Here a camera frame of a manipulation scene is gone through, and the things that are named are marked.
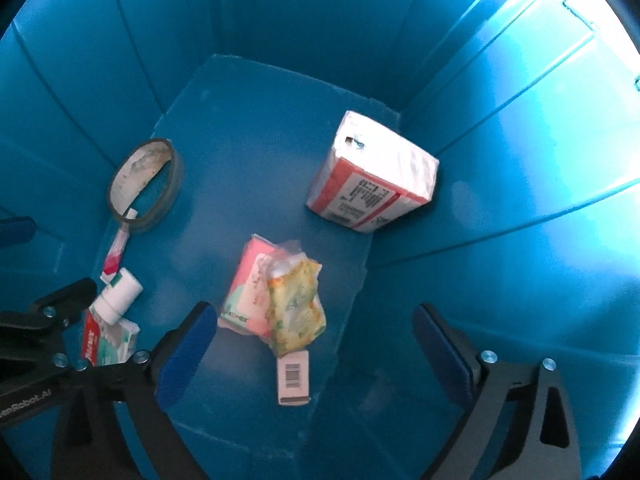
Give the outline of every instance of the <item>barcode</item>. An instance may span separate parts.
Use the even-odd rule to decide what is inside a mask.
[[[356,206],[350,205],[346,202],[340,202],[338,210],[342,214],[353,216],[356,220],[359,220],[360,217],[364,215],[364,211],[362,209],[358,209]]]
[[[300,387],[300,365],[284,365],[284,380],[286,388]]]
[[[331,211],[328,211],[326,216],[328,220],[333,220],[338,224],[349,225],[351,223],[351,219],[337,215],[336,213],[333,213]]]

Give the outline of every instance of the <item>clear packing tape roll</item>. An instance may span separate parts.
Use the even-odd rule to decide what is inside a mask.
[[[133,201],[165,164],[169,164],[164,188],[146,213],[136,218],[125,214]],[[118,168],[107,190],[107,202],[114,218],[132,233],[158,224],[171,210],[182,186],[184,167],[180,155],[167,139],[146,140],[136,147]]]

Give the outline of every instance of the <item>toothpaste box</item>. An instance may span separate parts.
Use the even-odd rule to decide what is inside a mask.
[[[94,366],[123,363],[136,351],[139,333],[136,323],[120,318],[111,326],[89,307],[82,334],[82,357]]]
[[[306,206],[369,233],[431,201],[438,159],[373,119],[347,112]]]

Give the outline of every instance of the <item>barcode label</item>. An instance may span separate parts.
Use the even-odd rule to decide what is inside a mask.
[[[391,188],[381,186],[362,174],[351,173],[321,215],[349,226],[364,220],[394,196]]]
[[[285,366],[285,386],[287,388],[299,388],[300,387],[300,365],[292,364]]]
[[[278,403],[302,406],[309,397],[309,352],[300,350],[278,358]]]
[[[344,216],[337,215],[336,213],[333,213],[331,211],[327,213],[326,219],[336,222],[337,224],[343,224],[343,225],[349,225],[351,223],[351,219],[345,218]]]
[[[415,208],[420,207],[420,203],[407,196],[399,196],[397,200],[389,203],[384,210],[380,211],[369,221],[358,225],[355,229],[361,233],[370,233],[380,226],[383,226],[399,216],[402,216]]]

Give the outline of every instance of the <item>plastic bag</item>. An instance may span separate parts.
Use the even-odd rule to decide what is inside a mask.
[[[288,242],[265,261],[269,343],[277,357],[303,349],[324,332],[326,318],[318,298],[321,268],[296,242]]]
[[[265,238],[251,236],[219,313],[219,326],[242,335],[270,337],[271,329],[266,319],[270,299],[264,267],[270,260],[269,255],[277,250],[278,247]]]

